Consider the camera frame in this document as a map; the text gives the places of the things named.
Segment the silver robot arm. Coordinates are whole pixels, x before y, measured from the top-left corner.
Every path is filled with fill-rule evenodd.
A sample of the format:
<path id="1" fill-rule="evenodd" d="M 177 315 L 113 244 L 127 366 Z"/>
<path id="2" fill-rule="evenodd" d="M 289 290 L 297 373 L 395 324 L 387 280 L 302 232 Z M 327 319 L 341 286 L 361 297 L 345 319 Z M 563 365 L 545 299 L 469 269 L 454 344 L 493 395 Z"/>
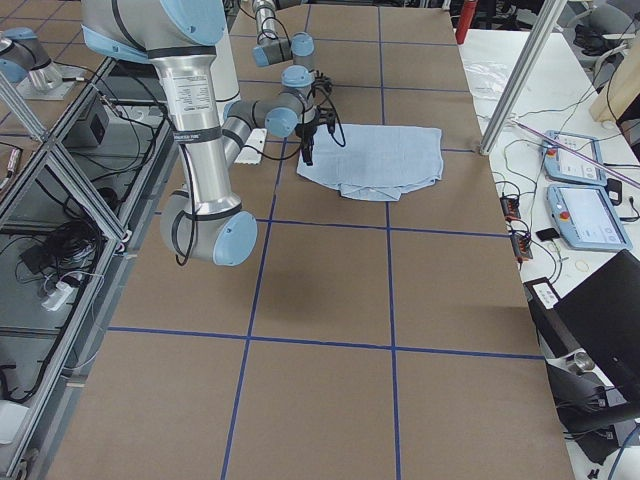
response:
<path id="1" fill-rule="evenodd" d="M 287 61 L 315 71 L 315 44 L 311 35 L 289 35 L 277 12 L 304 4 L 304 1 L 257 0 L 251 2 L 256 26 L 256 45 L 252 49 L 255 64 L 267 67 Z"/>
<path id="2" fill-rule="evenodd" d="M 85 1 L 86 45 L 118 60 L 152 65 L 167 99 L 175 142 L 183 155 L 187 186 L 173 192 L 161 215 L 163 241 L 177 259 L 236 266 L 251 254 L 256 219 L 231 188 L 229 169 L 256 129 L 301 140 L 305 162 L 321 122 L 315 102 L 314 41 L 300 32 L 279 39 L 276 11 L 290 1 L 255 1 L 257 65 L 290 61 L 282 89 L 270 100 L 238 100 L 218 113 L 215 88 L 230 54 L 221 46 L 226 30 L 219 1 Z"/>

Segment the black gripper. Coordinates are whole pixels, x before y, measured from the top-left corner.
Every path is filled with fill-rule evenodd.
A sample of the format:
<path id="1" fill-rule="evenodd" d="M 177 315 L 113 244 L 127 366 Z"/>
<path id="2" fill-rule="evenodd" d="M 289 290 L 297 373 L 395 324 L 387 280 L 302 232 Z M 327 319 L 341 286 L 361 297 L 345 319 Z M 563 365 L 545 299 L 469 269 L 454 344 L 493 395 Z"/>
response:
<path id="1" fill-rule="evenodd" d="M 307 166 L 313 166 L 313 144 L 314 136 L 318 130 L 320 120 L 313 118 L 309 122 L 299 123 L 295 127 L 295 135 L 301 144 L 302 160 Z"/>

